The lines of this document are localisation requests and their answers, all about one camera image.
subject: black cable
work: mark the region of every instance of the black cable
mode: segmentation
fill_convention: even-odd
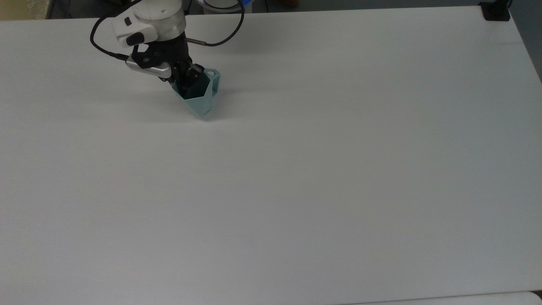
[[[190,2],[188,3],[188,8],[184,11],[184,14],[185,15],[189,15],[190,14],[190,7],[192,6],[192,0],[190,0]]]
[[[94,27],[92,28],[92,31],[91,31],[91,43],[92,45],[98,49],[100,52],[102,53],[105,53],[111,57],[114,57],[116,59],[120,59],[120,60],[124,60],[126,61],[128,59],[128,55],[124,55],[124,54],[119,54],[119,53],[114,53],[114,52],[110,52],[108,50],[105,50],[103,49],[102,47],[98,46],[96,44],[96,42],[94,41],[94,35],[96,34],[96,30],[98,29],[98,27],[100,26],[100,23],[102,23],[105,19],[109,18],[109,17],[117,17],[118,15],[120,15],[122,12],[126,11],[127,9],[131,8],[132,6],[138,4],[139,2],[141,2],[141,0],[135,0],[134,2],[131,2],[130,4],[128,5],[124,5],[123,7],[121,7],[120,9],[118,10],[114,10],[113,12],[110,12],[108,14],[106,14],[105,16],[102,16],[100,17],[100,19],[98,19],[98,21],[96,21],[96,23],[94,24]]]
[[[217,46],[223,45],[223,44],[225,44],[226,42],[228,42],[228,40],[230,40],[233,36],[235,36],[235,34],[237,34],[237,31],[239,31],[239,29],[241,28],[241,25],[243,24],[243,20],[244,20],[244,6],[243,6],[243,0],[237,0],[237,2],[238,2],[239,5],[241,6],[241,20],[239,20],[239,24],[237,25],[237,28],[235,28],[235,30],[233,31],[233,33],[231,33],[231,34],[230,34],[228,37],[226,37],[226,39],[224,39],[223,41],[217,42],[217,43],[205,43],[206,46],[208,46],[208,47],[217,47]]]

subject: light blue cup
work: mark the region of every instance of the light blue cup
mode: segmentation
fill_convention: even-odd
[[[184,96],[179,93],[176,82],[172,88],[194,116],[205,117],[212,110],[212,99],[218,92],[219,84],[220,73],[214,69],[205,69],[200,80],[190,87]]]

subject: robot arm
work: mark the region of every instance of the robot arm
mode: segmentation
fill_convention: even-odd
[[[240,29],[244,19],[242,0],[234,0],[241,7],[241,20],[234,32],[219,43],[206,43],[186,38],[186,19],[182,0],[135,0],[121,9],[97,21],[91,32],[91,42],[100,51],[122,59],[134,71],[154,75],[176,86],[181,96],[198,82],[204,67],[192,62],[188,42],[203,46],[219,46],[230,40]],[[108,52],[94,42],[98,25],[113,16],[113,32],[123,47],[132,47],[130,56]],[[147,45],[140,52],[139,46]]]

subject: white table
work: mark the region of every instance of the white table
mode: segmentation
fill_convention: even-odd
[[[209,121],[93,49],[93,23],[0,23],[2,305],[542,288],[542,85],[512,21],[252,14],[191,46],[223,75]],[[122,51],[107,23],[98,42]]]

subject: gray floor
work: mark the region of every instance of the gray floor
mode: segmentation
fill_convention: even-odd
[[[477,5],[480,0],[301,0],[297,8],[287,8],[277,0],[267,0],[269,12],[325,11],[351,9],[385,9],[415,7],[451,7]],[[183,0],[188,7],[190,0]],[[115,9],[108,0],[54,0],[50,18],[91,18]],[[255,0],[254,13],[266,12],[264,0]],[[514,0],[510,12],[516,22],[531,60],[542,79],[542,0]],[[192,0],[190,14],[201,13],[201,7]]]

